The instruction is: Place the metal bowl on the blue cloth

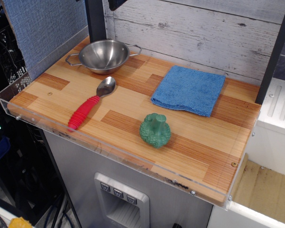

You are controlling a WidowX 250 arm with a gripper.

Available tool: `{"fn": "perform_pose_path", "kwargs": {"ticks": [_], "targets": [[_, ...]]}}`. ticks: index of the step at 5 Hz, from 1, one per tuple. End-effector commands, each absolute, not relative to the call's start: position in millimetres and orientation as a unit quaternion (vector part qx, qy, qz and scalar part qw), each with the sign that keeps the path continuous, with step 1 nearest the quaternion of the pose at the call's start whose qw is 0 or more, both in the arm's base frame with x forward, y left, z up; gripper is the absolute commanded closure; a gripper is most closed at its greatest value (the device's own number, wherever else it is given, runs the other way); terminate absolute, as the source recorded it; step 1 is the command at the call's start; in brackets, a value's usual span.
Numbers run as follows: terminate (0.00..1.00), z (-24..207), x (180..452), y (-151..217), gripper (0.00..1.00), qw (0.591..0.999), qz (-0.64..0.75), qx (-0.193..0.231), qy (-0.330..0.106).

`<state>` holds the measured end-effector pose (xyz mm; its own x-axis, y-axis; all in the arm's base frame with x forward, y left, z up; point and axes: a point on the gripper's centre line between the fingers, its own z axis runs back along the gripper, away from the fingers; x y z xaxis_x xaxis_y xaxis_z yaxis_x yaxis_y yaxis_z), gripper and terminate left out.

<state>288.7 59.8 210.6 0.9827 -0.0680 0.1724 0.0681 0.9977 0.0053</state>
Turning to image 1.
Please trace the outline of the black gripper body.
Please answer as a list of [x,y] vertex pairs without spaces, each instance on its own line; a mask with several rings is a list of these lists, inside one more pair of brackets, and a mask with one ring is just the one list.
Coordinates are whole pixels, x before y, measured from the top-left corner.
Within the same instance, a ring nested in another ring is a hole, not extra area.
[[115,11],[121,5],[123,5],[127,0],[108,0],[109,8],[111,11]]

